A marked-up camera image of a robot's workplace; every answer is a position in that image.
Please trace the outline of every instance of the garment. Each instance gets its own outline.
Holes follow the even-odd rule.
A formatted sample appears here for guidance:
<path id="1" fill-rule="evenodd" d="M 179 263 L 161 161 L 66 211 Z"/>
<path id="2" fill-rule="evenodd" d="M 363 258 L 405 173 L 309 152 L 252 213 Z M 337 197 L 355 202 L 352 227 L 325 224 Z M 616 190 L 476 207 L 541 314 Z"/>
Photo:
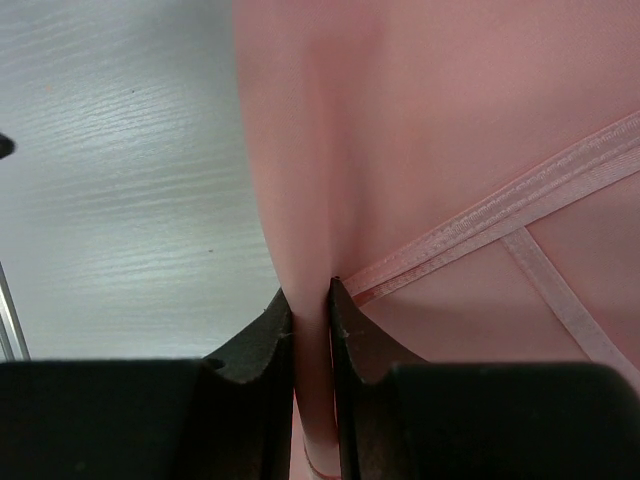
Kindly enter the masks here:
<path id="1" fill-rule="evenodd" d="M 237 0 L 234 22 L 316 476 L 339 475 L 332 276 L 429 361 L 593 360 L 640 390 L 640 3 Z"/>

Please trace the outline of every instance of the black object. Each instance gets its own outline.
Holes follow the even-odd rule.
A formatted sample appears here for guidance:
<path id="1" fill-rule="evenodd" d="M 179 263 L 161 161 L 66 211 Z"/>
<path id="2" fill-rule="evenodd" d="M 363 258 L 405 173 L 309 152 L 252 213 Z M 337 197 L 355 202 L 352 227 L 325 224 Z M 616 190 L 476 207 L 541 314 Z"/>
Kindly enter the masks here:
<path id="1" fill-rule="evenodd" d="M 0 133 L 0 160 L 11 155 L 16 149 L 16 144 L 8 137 Z"/>
<path id="2" fill-rule="evenodd" d="M 286 480 L 291 314 L 202 360 L 0 365 L 0 479 Z"/>
<path id="3" fill-rule="evenodd" d="M 426 364 L 336 280 L 329 307 L 343 480 L 640 478 L 640 403 L 613 370 Z"/>

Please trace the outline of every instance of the table surface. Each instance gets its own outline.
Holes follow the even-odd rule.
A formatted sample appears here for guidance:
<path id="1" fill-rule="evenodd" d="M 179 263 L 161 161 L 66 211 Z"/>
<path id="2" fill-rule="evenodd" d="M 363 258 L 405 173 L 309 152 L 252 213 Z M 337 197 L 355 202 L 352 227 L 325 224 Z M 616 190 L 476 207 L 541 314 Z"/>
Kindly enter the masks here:
<path id="1" fill-rule="evenodd" d="M 0 261 L 34 358 L 217 348 L 278 282 L 231 0 L 3 0 Z"/>

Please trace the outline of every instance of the white wooden tabletop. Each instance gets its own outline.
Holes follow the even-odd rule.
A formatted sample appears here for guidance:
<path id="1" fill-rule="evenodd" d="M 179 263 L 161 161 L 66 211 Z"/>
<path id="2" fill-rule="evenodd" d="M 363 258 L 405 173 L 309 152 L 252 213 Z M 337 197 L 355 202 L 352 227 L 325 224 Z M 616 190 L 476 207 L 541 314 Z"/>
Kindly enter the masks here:
<path id="1" fill-rule="evenodd" d="M 278 287 L 231 0 L 2 0 L 0 262 L 32 357 L 215 349 Z"/>

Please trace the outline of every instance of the silver metal bar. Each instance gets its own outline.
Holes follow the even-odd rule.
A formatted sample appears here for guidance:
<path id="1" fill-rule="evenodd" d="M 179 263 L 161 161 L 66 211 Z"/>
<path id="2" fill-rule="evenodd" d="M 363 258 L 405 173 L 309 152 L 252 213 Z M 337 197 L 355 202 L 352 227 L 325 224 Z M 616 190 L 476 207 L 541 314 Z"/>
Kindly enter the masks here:
<path id="1" fill-rule="evenodd" d="M 29 349 L 18 320 L 9 284 L 0 263 L 0 343 L 7 360 L 29 360 Z"/>

